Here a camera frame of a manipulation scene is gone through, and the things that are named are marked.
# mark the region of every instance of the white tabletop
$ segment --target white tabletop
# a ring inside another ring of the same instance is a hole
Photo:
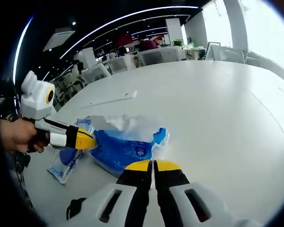
[[[99,97],[137,91],[129,100],[81,109]],[[89,84],[57,113],[74,123],[87,115],[160,117],[170,131],[165,159],[190,182],[224,199],[242,218],[267,222],[284,202],[284,81],[249,65],[221,61],[171,62],[112,75]],[[65,220],[71,199],[88,197],[116,178],[86,155],[65,185],[47,171],[57,151],[32,154],[27,190],[48,222]],[[164,226],[156,191],[144,226]]]

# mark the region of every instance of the window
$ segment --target window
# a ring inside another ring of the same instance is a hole
[[[284,20],[275,9],[260,0],[241,3],[249,50],[284,68]]]
[[[212,0],[203,7],[208,42],[232,47],[231,25],[223,0]]]

